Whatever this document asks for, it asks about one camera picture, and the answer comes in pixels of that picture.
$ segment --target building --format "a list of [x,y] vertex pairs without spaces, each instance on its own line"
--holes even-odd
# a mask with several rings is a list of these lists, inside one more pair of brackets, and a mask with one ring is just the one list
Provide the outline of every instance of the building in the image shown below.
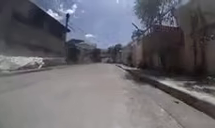
[[67,42],[69,63],[91,63],[92,52],[96,45],[80,39],[71,39]]
[[28,0],[0,1],[0,54],[62,57],[69,31]]

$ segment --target blue sky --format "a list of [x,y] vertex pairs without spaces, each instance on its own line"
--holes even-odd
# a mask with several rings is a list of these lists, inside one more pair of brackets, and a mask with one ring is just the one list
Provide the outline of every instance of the blue sky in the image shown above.
[[54,18],[64,23],[70,13],[70,38],[84,39],[106,48],[131,41],[134,0],[33,0]]

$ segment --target white cloud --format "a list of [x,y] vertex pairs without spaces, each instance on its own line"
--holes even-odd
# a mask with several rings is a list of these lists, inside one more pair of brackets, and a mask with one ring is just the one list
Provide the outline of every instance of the white cloud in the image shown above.
[[52,16],[53,18],[55,18],[56,20],[58,20],[58,21],[60,21],[60,20],[63,19],[62,16],[60,16],[58,13],[54,12],[52,9],[49,9],[49,10],[47,11],[47,13],[48,13],[50,16]]
[[86,34],[85,37],[86,37],[86,38],[95,38],[95,36],[92,35],[92,34]]
[[59,11],[60,11],[61,13],[63,13],[63,14],[67,14],[67,13],[69,13],[69,14],[74,14],[74,13],[76,12],[76,10],[77,10],[77,4],[73,4],[73,5],[71,6],[71,8],[70,8],[70,9],[67,9],[67,10],[63,9],[63,5],[61,4],[61,5],[60,5],[60,9],[59,9]]

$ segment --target asphalt road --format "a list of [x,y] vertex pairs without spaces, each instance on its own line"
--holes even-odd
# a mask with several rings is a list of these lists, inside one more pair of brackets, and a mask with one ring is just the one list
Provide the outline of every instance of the asphalt road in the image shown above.
[[215,128],[215,120],[108,64],[0,78],[0,128]]

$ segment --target road edge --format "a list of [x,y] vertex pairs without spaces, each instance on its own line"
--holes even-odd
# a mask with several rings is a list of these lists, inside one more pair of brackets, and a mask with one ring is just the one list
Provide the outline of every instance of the road edge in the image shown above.
[[68,67],[67,65],[62,65],[62,66],[52,66],[52,67],[44,67],[41,69],[28,69],[28,70],[21,70],[21,71],[13,71],[9,73],[0,73],[0,78],[1,77],[9,77],[9,76],[15,76],[15,75],[23,75],[23,74],[28,74],[28,73],[35,73],[35,72],[43,72],[43,71],[49,71],[53,69],[61,69]]
[[119,66],[119,65],[116,65],[116,66],[127,71],[132,76],[134,76],[136,79],[150,83],[151,86],[154,86],[154,87],[168,93],[169,95],[183,101],[184,103],[196,108],[197,110],[199,110],[215,119],[215,104],[214,103],[207,101],[207,100],[200,99],[193,95],[190,95],[184,91],[181,91],[181,90],[178,90],[171,86],[168,86],[168,85],[161,83],[159,81],[156,81],[150,77],[140,76],[140,75],[134,73],[132,70],[125,69],[122,66]]

